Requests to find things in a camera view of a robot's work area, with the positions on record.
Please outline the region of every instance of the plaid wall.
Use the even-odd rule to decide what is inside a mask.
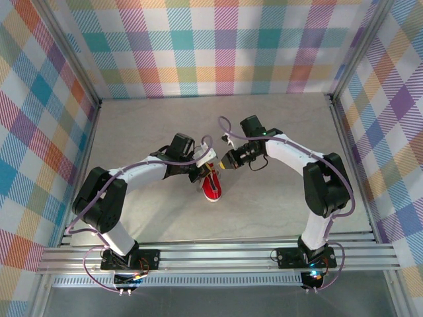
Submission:
[[[0,0],[0,316],[22,316],[94,106],[30,0]]]
[[[49,0],[105,98],[329,91],[378,2]]]
[[[423,0],[397,0],[342,95],[371,212],[423,316]]]

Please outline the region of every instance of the robotic arm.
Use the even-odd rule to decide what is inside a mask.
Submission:
[[[137,188],[173,175],[187,174],[191,182],[206,177],[209,170],[205,163],[214,159],[216,154],[213,149],[210,149],[205,155],[208,149],[206,144],[202,144],[201,149],[196,153],[194,150],[190,151],[191,147],[195,148],[194,140],[177,133],[169,146],[151,153],[141,161],[145,164],[135,163],[135,167],[123,172],[121,168],[105,170],[101,167],[90,171],[73,202],[72,209],[76,215],[85,210],[107,181],[120,173],[110,183],[102,197],[81,218],[96,229],[110,246],[109,250],[104,252],[102,269],[139,269],[141,259],[148,256],[152,259],[159,258],[158,250],[151,250],[149,254],[138,250],[139,244],[121,224],[120,216],[125,196]]]
[[[242,147],[232,149],[222,158],[224,169],[237,169],[256,160],[257,157],[272,157],[287,164],[304,178],[305,200],[310,208],[307,226],[298,239],[298,250],[305,265],[315,263],[328,252],[327,235],[331,217],[344,208],[350,200],[347,188],[336,173],[318,158],[331,163],[349,183],[339,155],[312,152],[293,142],[278,129],[266,130],[256,116],[241,122],[247,138],[253,138]],[[233,144],[226,133],[223,139]]]

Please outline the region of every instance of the red shoe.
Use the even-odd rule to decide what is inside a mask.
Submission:
[[[204,178],[203,192],[205,197],[211,203],[214,203],[222,196],[222,189],[220,187],[219,177],[213,167],[213,163],[208,164],[210,173]]]

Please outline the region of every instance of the gray floor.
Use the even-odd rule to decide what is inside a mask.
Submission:
[[[100,113],[89,169],[117,168],[142,160],[169,144],[177,132],[198,143],[204,134],[210,134],[216,153],[224,155],[230,148],[220,140],[223,133],[218,115],[227,116],[234,132],[242,133],[239,122],[253,114],[266,128],[277,127],[312,150],[342,153],[322,94],[111,100],[103,104]],[[356,212],[336,221],[333,232],[370,230],[358,188],[355,181],[352,183],[358,201]],[[222,198],[210,203],[185,175],[156,182],[127,196],[122,223],[140,242],[290,236],[304,230],[309,209],[303,179],[281,162],[271,160],[259,172],[247,166],[224,170],[221,186]],[[80,234],[73,236],[71,243],[97,241]]]
[[[149,287],[131,297],[99,288],[53,288],[45,317],[396,316],[382,272],[343,272],[319,294],[300,287]]]

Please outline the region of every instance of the metal frame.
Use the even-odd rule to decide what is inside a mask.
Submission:
[[[395,0],[380,0],[375,13],[372,16],[369,25],[365,29],[351,60],[339,78],[339,82],[333,92],[333,98],[335,101],[339,100],[341,94],[344,92],[346,86],[350,82],[350,79],[356,71],[358,64],[369,49],[373,39],[377,34],[377,31],[380,29],[394,2]]]
[[[32,293],[34,295],[33,299],[28,302],[26,316],[41,317],[44,315],[44,311],[47,307],[48,296],[53,285],[52,281],[54,280],[54,275],[45,274],[37,276],[39,280],[36,292]]]
[[[345,247],[345,270],[399,269],[395,251],[390,244],[377,244],[371,232],[332,234],[330,239]],[[141,244],[140,249],[159,249],[158,273],[276,273],[309,271],[309,269],[279,269],[270,254],[276,248],[295,248],[295,238],[256,239],[245,241],[199,241],[199,242],[155,242]],[[83,256],[90,246],[48,248],[38,267],[40,274],[82,274]],[[334,246],[335,256],[341,258],[341,250]],[[104,273],[99,269],[100,251],[87,257],[87,267],[93,273]],[[116,271],[128,273],[130,270]]]
[[[41,16],[44,23],[46,23],[54,41],[59,46],[72,70],[75,72],[75,75],[82,87],[88,92],[91,101],[100,106],[101,98],[98,96],[89,76],[85,72],[84,67],[81,65],[81,62],[73,50],[72,45],[69,43],[66,34],[61,29],[59,22],[56,20],[50,6],[44,0],[32,0],[32,4],[38,11],[38,14]]]
[[[111,274],[97,274],[96,279],[113,287]],[[135,287],[246,287],[246,286],[301,286],[301,273],[161,273],[148,275]],[[52,287],[97,287],[86,274],[56,275]]]
[[[81,162],[81,169],[77,174],[76,177],[76,181],[75,181],[75,187],[72,191],[72,199],[77,195],[77,192],[79,191],[79,189],[81,188],[84,178],[85,178],[85,174],[87,173],[87,169],[88,169],[88,162],[91,156],[91,150],[93,149],[93,143],[94,143],[94,138],[95,138],[95,132],[97,129],[97,123],[98,123],[98,119],[100,118],[100,110],[101,110],[101,106],[97,107],[95,109],[94,112],[94,116],[93,116],[93,126],[91,127],[91,131],[90,131],[90,135],[88,136],[88,141],[87,141],[87,146],[85,147],[84,153],[83,153],[83,158],[82,158],[82,162]],[[69,204],[66,208],[65,211],[65,216],[64,216],[64,220],[61,222],[60,225],[60,229],[59,232],[60,234],[58,235],[58,238],[56,240],[55,245],[56,246],[61,246],[63,243],[63,238],[65,237],[65,229],[66,226],[74,219],[74,214],[71,212],[71,204]]]
[[[339,114],[338,108],[336,106],[338,103],[340,104],[340,100],[332,100],[330,96],[326,96],[326,98],[330,108],[330,112],[332,114],[333,121],[335,123],[336,132],[339,136],[339,140],[342,145],[342,149],[344,150],[344,153],[346,155],[351,171],[354,173],[354,177],[357,180],[360,194],[363,197],[362,200],[364,202],[364,206],[367,211],[367,216],[369,217],[370,226],[373,230],[375,240],[378,243],[382,243],[382,238],[377,229],[376,221],[370,212],[368,197],[365,194],[363,184],[360,182],[358,167],[357,167],[356,161],[354,160],[354,156],[352,154],[351,146],[346,136],[345,129],[340,125],[340,122],[342,122],[342,119]],[[416,307],[414,303],[412,302],[410,293],[406,287],[404,275],[402,271],[401,270],[384,271],[384,274],[385,274],[389,292],[391,294],[391,298],[394,303],[394,307],[395,307],[395,310],[397,311],[398,316],[404,316],[404,317],[417,316],[418,314],[416,311]]]

